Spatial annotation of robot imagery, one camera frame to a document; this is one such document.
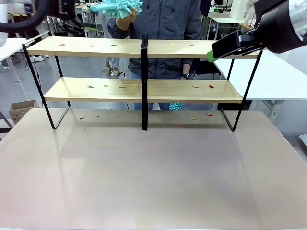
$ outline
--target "jacket zipper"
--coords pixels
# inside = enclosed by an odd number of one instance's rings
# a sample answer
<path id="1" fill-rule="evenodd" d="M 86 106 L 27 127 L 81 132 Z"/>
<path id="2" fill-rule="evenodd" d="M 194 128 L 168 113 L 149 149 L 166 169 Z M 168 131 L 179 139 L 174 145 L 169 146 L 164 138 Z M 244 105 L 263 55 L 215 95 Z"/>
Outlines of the jacket zipper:
<path id="1" fill-rule="evenodd" d="M 160 38 L 160 21 L 161 21 L 161 7 L 162 7 L 162 0 L 159 2 L 159 25 L 158 25 L 158 40 Z M 158 67 L 158 59 L 155 60 L 155 68 L 154 68 L 154 78 L 157 75 L 157 67 Z"/>

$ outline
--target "black hose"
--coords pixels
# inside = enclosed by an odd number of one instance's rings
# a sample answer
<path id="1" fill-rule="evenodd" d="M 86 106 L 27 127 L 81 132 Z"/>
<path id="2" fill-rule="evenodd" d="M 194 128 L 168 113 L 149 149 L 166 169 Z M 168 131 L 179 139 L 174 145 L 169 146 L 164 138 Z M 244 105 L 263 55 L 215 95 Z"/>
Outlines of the black hose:
<path id="1" fill-rule="evenodd" d="M 0 23 L 0 32 L 18 33 L 35 28 L 40 25 L 46 17 L 51 0 L 36 0 L 39 1 L 39 7 L 36 14 L 23 22 L 19 23 Z"/>

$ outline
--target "shoe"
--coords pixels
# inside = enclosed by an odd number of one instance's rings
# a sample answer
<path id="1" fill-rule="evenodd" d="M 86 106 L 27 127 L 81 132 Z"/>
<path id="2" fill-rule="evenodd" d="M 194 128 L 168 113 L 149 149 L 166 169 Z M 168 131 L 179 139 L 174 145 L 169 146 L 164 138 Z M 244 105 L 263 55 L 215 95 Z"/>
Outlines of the shoe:
<path id="1" fill-rule="evenodd" d="M 38 62 L 38 61 L 44 61 L 45 59 L 43 59 L 43 57 L 41 56 L 41 55 L 39 55 L 39 56 L 34 56 L 34 55 L 32 55 L 31 57 L 30 57 L 30 60 L 31 60 L 31 62 Z"/>
<path id="2" fill-rule="evenodd" d="M 105 67 L 107 67 L 110 71 L 112 71 L 112 67 L 110 66 L 110 62 L 106 61 Z"/>
<path id="3" fill-rule="evenodd" d="M 114 68 L 113 70 L 116 71 L 118 74 L 122 74 L 123 73 L 123 71 L 121 71 L 119 68 Z"/>

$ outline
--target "gray jacket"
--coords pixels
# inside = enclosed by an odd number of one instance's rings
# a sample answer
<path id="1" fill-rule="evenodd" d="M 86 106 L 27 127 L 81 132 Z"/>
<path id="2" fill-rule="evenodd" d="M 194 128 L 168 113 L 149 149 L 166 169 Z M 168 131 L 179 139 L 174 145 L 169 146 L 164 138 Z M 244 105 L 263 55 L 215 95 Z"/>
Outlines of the gray jacket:
<path id="1" fill-rule="evenodd" d="M 108 21 L 108 30 L 113 38 L 199 40 L 201 36 L 200 0 L 143 0 L 142 13 L 131 23 L 129 30 L 120 30 L 115 19 Z M 178 79 L 183 64 L 191 64 L 191 59 L 149 59 L 151 79 Z M 141 60 L 131 58 L 129 69 L 141 75 Z"/>

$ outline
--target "lower shelf board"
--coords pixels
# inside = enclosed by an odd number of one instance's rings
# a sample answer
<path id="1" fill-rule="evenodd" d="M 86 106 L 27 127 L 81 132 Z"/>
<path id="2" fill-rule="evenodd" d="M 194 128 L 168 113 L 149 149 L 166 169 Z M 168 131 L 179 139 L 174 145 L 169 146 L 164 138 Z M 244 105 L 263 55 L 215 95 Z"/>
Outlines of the lower shelf board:
<path id="1" fill-rule="evenodd" d="M 141 80 L 60 78 L 47 101 L 141 102 Z M 148 102 L 241 103 L 227 80 L 148 80 Z"/>

